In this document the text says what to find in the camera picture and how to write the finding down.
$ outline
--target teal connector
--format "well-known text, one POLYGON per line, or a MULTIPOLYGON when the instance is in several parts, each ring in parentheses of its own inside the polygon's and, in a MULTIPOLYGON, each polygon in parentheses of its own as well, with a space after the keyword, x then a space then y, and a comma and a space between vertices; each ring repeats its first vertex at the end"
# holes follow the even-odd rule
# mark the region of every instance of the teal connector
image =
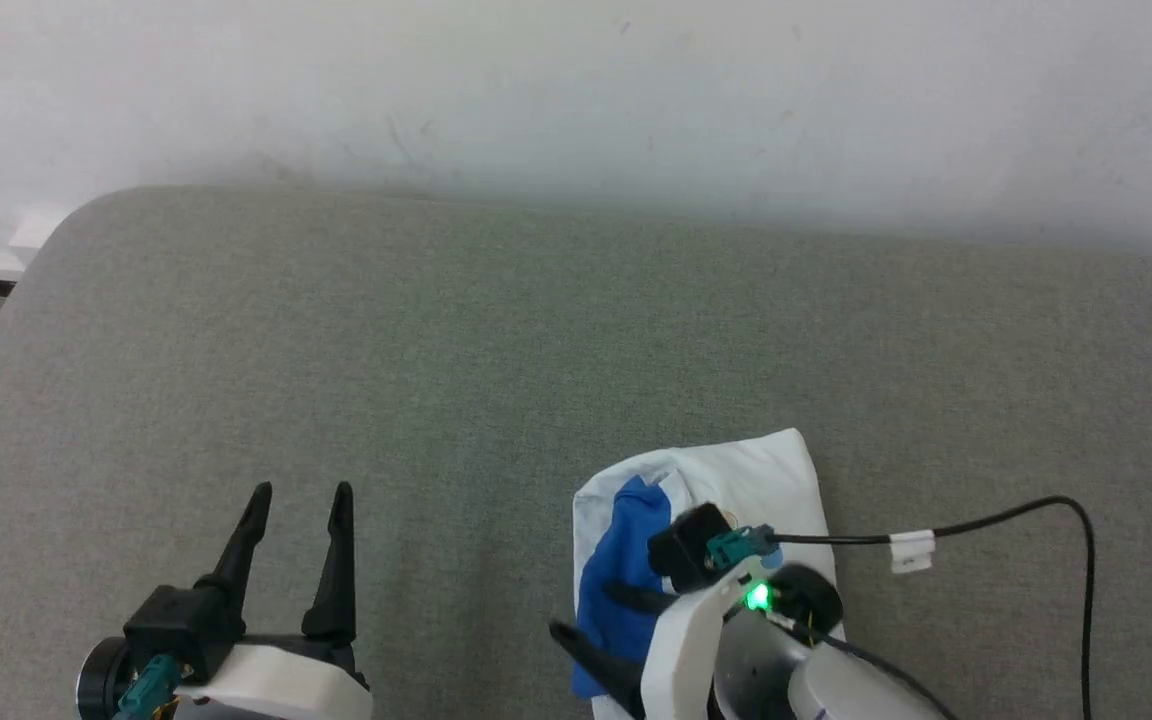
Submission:
POLYGON ((714 568, 727 570, 746 558, 776 552, 776 543, 770 539, 771 535, 771 525, 736 528, 729 533, 708 538, 705 550, 714 568))
POLYGON ((180 665, 172 655, 154 655, 141 677, 118 702, 120 714, 131 720, 150 720, 157 708, 172 702, 180 685, 180 665))

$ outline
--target white cable tag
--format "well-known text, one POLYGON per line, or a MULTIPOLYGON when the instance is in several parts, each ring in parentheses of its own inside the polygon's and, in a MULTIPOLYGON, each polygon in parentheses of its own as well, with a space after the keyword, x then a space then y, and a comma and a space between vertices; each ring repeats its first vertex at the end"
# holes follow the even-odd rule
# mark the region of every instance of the white cable tag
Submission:
POLYGON ((894 533, 890 537, 892 573, 916 573, 932 566, 932 551, 937 550, 937 533, 932 530, 914 530, 910 533, 894 533))

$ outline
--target blue cloth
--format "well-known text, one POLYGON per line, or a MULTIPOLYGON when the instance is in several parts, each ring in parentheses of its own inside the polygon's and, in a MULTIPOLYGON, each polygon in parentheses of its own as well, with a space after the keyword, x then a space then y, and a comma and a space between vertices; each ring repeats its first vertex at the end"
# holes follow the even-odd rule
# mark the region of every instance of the blue cloth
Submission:
MULTIPOLYGON (((649 566, 649 538, 668 528, 669 518, 669 498, 635 475, 613 498, 612 525, 581 574, 576 628, 596 646, 626 660, 649 659, 657 619, 613 602, 602 585, 608 579, 621 579, 635 588, 660 591, 660 575, 649 566)), ((585 698, 606 694, 578 664, 573 672, 573 692, 585 698)))

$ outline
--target gray fabric surface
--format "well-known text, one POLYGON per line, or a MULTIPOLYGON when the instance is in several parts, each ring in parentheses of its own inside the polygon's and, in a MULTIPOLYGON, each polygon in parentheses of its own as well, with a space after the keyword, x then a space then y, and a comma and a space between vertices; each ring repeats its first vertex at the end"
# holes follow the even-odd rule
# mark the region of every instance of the gray fabric surface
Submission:
MULTIPOLYGON (((835 532, 1082 498, 1097 712, 1152 717, 1152 260, 183 188, 77 211, 0 313, 0 719, 68 717, 264 479, 252 629, 296 629, 353 480, 378 717, 584 717, 573 492, 785 427, 835 532)), ((838 552, 849 637, 963 717, 1078 715, 1082 564, 1059 509, 908 577, 838 552)))

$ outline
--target black mount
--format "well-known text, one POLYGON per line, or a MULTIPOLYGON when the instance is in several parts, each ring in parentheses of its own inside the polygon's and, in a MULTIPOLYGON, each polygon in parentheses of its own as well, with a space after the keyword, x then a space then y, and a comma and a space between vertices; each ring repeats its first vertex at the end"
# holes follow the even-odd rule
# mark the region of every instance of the black mount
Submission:
POLYGON ((188 684, 206 683, 238 643, 268 646, 329 662, 358 684, 353 642, 357 637, 355 568, 353 568, 353 488, 338 484, 328 517, 329 546, 314 605, 301 621, 301 635, 248 634, 243 621, 247 577, 256 544, 265 537, 274 490, 260 483, 247 501, 215 570, 192 588, 159 585, 123 624, 123 638, 106 638, 83 664, 78 675, 82 720, 109 720, 118 712, 113 688, 127 688, 134 670, 145 669, 154 655, 172 655, 185 669, 188 684))

